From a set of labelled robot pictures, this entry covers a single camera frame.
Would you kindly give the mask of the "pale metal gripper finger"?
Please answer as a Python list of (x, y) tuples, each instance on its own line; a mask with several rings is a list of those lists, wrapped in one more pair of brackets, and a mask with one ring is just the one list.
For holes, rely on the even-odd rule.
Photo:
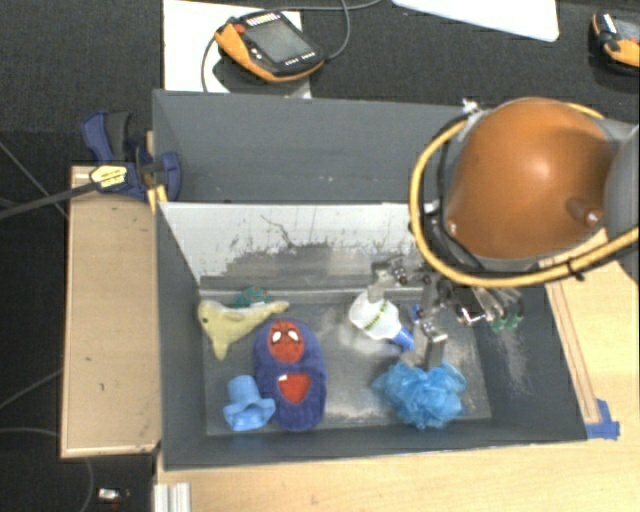
[(422, 331), (426, 339), (424, 369), (431, 370), (442, 364), (448, 335), (430, 322), (423, 324)]
[(372, 283), (367, 288), (369, 301), (380, 301), (386, 290), (408, 284), (409, 277), (402, 257), (372, 265)]

